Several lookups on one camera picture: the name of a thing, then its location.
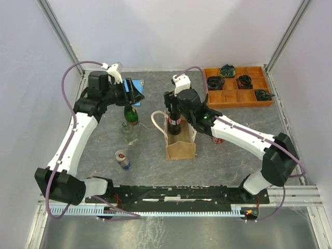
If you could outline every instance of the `orange tray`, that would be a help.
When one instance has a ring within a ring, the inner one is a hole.
[[[237,108],[237,107],[262,107],[270,106],[272,100],[258,101],[255,90],[263,89],[271,93],[266,77],[261,66],[237,66],[234,78],[224,78],[225,84],[222,90],[208,91],[210,108]],[[220,76],[220,67],[205,68],[206,79],[210,76]],[[236,79],[241,75],[249,75],[252,79],[252,89],[238,89]]]

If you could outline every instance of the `blue booklet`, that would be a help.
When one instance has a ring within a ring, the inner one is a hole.
[[[133,84],[134,86],[137,88],[137,90],[143,94],[143,87],[144,87],[144,82],[143,80],[139,80],[139,79],[133,79]],[[128,86],[127,84],[124,84],[125,88],[126,88],[126,91],[128,92],[129,89],[128,89]],[[133,106],[140,106],[141,105],[141,102],[139,101],[137,104],[134,104]]]

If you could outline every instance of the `bag handle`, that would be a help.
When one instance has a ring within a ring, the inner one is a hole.
[[[163,134],[164,134],[164,136],[165,136],[165,139],[166,140],[168,140],[168,135],[167,135],[167,133],[159,126],[159,125],[157,125],[157,123],[156,123],[156,121],[155,121],[155,118],[154,118],[154,115],[155,114],[163,114],[164,116],[165,116],[165,118],[168,118],[168,115],[167,115],[167,113],[164,113],[164,112],[162,112],[162,111],[160,111],[160,110],[157,110],[157,111],[155,111],[155,112],[153,112],[152,114],[151,114],[151,121],[152,121],[152,123],[155,125],[155,127],[157,127],[157,129],[159,130],[159,131],[161,131]]]

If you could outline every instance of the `brown paper bag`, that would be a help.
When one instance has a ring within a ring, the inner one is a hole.
[[[154,120],[155,114],[163,114],[164,119],[164,129],[158,126]],[[196,144],[195,137],[197,131],[188,123],[188,121],[181,116],[181,133],[179,135],[172,135],[168,132],[167,125],[169,115],[156,111],[152,113],[151,120],[154,125],[164,134],[166,142],[166,159],[167,160],[180,160],[180,159],[192,159],[196,157]]]

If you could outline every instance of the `wall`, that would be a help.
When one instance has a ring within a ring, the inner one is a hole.
[[[71,62],[37,1],[0,2],[0,241],[24,248],[40,190],[34,180],[59,147],[69,122],[61,97]],[[67,92],[74,100],[79,75]]]
[[[312,1],[272,77],[311,183],[332,222],[332,1]]]
[[[301,0],[49,0],[81,60],[186,68],[267,63]]]

